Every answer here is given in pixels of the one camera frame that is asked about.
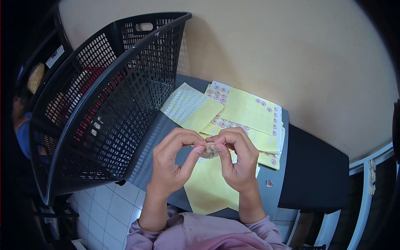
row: paper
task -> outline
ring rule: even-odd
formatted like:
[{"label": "paper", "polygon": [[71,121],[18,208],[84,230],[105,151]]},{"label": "paper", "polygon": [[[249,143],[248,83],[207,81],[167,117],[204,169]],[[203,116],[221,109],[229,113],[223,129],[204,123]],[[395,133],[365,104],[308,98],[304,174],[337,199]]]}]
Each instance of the paper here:
[{"label": "paper", "polygon": [[[231,152],[232,162],[237,156]],[[260,167],[256,168],[256,177]],[[190,207],[196,214],[211,214],[224,208],[239,211],[239,193],[222,176],[221,160],[199,158],[192,175],[184,185]]]},{"label": "paper", "polygon": [[184,83],[170,95],[161,111],[181,127],[199,132],[223,107]]},{"label": "paper", "polygon": [[[220,101],[221,104],[224,104],[226,102],[226,96],[229,93],[229,90],[231,89],[230,86],[222,84],[220,82],[213,81],[212,84],[208,85],[208,88],[206,89],[206,96],[208,96],[211,99],[215,99]],[[282,109],[278,105],[274,105],[274,113],[277,115],[277,124],[281,124],[281,114],[282,114]],[[252,128],[249,128],[247,126],[243,126],[241,124],[222,119],[220,117],[221,113],[217,114],[210,122],[207,124],[201,132],[209,135],[217,135],[220,130],[224,128],[234,128],[234,127],[241,127],[245,131],[245,133],[249,136],[250,140],[254,144],[254,146],[261,151],[265,152],[270,152],[270,153],[275,153],[278,154],[281,150],[281,145],[280,145],[280,132],[281,130],[280,126],[276,126],[275,124],[272,126],[272,134],[274,135],[269,135],[257,130],[254,130]]]},{"label": "paper", "polygon": [[280,153],[279,154],[282,154],[284,143],[285,143],[285,128],[282,127],[282,134],[281,134],[281,139],[280,139]]},{"label": "paper", "polygon": [[274,123],[279,124],[273,111],[272,102],[231,88],[221,118],[272,135]]},{"label": "paper", "polygon": [[[209,87],[206,90],[206,95],[215,100],[219,100],[221,104],[225,105],[228,95],[224,96],[224,93],[229,94],[230,89],[234,89],[234,88],[232,88],[231,86],[225,85],[223,83],[220,83],[220,82],[212,81],[212,83],[209,84]],[[264,104],[264,101],[273,105],[273,115],[274,115],[273,121],[274,122],[270,124],[270,127],[266,128],[268,131],[271,131],[271,132],[265,132],[262,130],[259,130],[259,131],[265,132],[266,134],[270,134],[270,135],[276,136],[277,138],[280,138],[280,125],[279,124],[282,121],[282,108],[279,105],[269,102],[267,100],[264,100],[258,96],[249,94],[247,92],[244,92],[244,93],[246,93],[247,95],[251,95],[253,98],[255,98],[256,101],[258,100],[261,105]],[[219,113],[216,116],[216,118],[224,118],[224,117],[221,117],[221,114]],[[219,119],[214,119],[214,120],[216,120],[216,121],[211,121],[210,124],[219,124],[219,122],[220,122]]]},{"label": "paper", "polygon": [[268,152],[260,151],[258,155],[258,163],[261,163],[267,167],[279,170],[279,154],[271,154]]}]

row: basket mesh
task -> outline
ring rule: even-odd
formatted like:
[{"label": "basket mesh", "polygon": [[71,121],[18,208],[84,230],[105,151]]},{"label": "basket mesh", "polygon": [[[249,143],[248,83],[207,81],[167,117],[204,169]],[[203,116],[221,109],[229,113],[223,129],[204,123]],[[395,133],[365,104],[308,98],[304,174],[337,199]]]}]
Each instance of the basket mesh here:
[{"label": "basket mesh", "polygon": [[[169,12],[116,21],[58,68],[30,122],[32,165],[42,198],[98,186],[95,180],[122,179],[156,112],[174,90],[184,24],[190,17]],[[146,22],[153,30],[136,29]],[[169,28],[154,32],[165,25]],[[40,147],[45,157],[38,155]]]}]

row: white tiled floor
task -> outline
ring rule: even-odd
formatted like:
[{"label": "white tiled floor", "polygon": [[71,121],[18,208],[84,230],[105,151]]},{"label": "white tiled floor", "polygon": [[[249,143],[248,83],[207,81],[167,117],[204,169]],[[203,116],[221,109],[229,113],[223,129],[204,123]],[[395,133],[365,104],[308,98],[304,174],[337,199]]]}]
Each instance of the white tiled floor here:
[{"label": "white tiled floor", "polygon": [[79,213],[78,235],[89,250],[124,250],[130,225],[142,212],[146,192],[115,183],[74,193],[68,200]]}]

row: beige wall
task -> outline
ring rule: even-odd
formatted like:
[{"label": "beige wall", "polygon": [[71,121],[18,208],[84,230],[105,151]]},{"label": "beige wall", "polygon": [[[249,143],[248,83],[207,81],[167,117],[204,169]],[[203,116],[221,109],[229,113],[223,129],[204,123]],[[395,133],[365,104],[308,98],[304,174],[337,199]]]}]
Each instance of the beige wall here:
[{"label": "beige wall", "polygon": [[179,71],[289,110],[290,123],[353,161],[391,141],[398,97],[377,31],[352,0],[63,0],[74,48],[115,20],[189,11]]}]

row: hand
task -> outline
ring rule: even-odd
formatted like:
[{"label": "hand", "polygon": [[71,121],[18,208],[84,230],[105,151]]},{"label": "hand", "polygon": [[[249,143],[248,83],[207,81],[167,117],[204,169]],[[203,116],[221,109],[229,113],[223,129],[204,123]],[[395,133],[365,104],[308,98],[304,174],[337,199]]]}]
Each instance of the hand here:
[{"label": "hand", "polygon": [[12,118],[18,119],[24,115],[24,107],[21,104],[21,99],[14,97],[14,103],[12,105]]},{"label": "hand", "polygon": [[204,139],[195,131],[175,128],[153,149],[153,173],[148,184],[156,195],[168,197],[188,181],[194,165],[204,150],[203,146],[192,149],[182,166],[175,164],[176,153],[182,146],[203,144]]},{"label": "hand", "polygon": [[[206,142],[224,143],[216,144],[222,165],[222,176],[226,183],[234,190],[240,192],[258,191],[256,167],[259,151],[250,141],[242,128],[226,128],[217,136],[206,138]],[[228,149],[234,150],[238,161],[232,164]]]}]

